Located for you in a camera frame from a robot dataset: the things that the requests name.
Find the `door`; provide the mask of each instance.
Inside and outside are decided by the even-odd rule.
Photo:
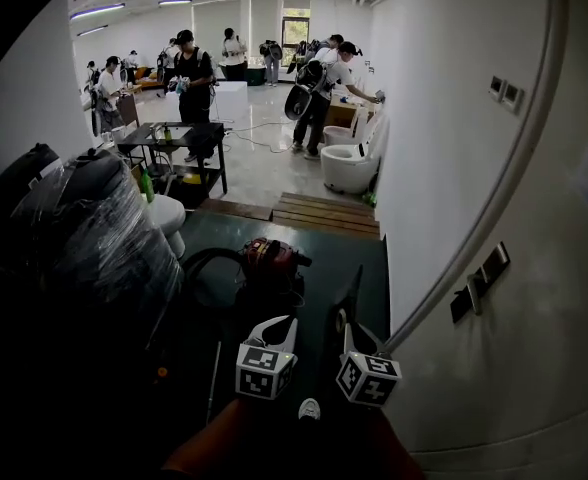
[[[588,479],[588,0],[570,0],[540,142],[489,239],[393,355],[386,412],[428,477]],[[450,303],[503,242],[510,265],[453,324]]]
[[[301,41],[308,41],[310,29],[309,18],[285,16],[283,18],[282,38],[283,60],[281,66],[289,66]]]

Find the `white table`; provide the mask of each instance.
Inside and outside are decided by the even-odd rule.
[[[247,82],[220,82],[216,100],[210,108],[210,119],[235,121],[249,113]]]

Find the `tiled floor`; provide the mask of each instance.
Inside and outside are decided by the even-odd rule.
[[[248,87],[250,107],[247,116],[234,123],[225,123],[226,127],[239,130],[238,135],[231,133],[224,140],[228,193],[223,195],[219,180],[210,197],[267,207],[272,207],[282,192],[327,199],[358,200],[358,197],[328,190],[323,185],[321,163],[305,160],[303,153],[294,154],[289,149],[294,122],[285,117],[283,107],[291,88],[290,84],[281,84],[274,88]],[[137,95],[137,101],[141,123],[180,121],[176,95],[158,98],[154,92],[146,91]],[[184,150],[177,151],[173,154],[173,162],[184,163],[185,154]],[[217,155],[210,162],[212,167],[217,167]]]

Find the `wooden pallet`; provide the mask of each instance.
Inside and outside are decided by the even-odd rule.
[[[254,206],[251,204],[233,203],[231,201],[221,201],[220,199],[205,199],[198,207],[213,213],[222,213],[224,215],[235,215],[247,219],[269,221],[272,210],[265,206]]]
[[[374,210],[349,201],[332,201],[284,192],[274,206],[272,221],[284,226],[380,240],[380,228],[374,218]]]

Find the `green bottle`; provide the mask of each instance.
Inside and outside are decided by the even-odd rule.
[[[154,201],[154,188],[152,187],[152,178],[150,178],[147,169],[143,169],[143,176],[141,176],[141,184],[143,185],[143,192],[145,192],[147,202],[151,203],[152,201]]]

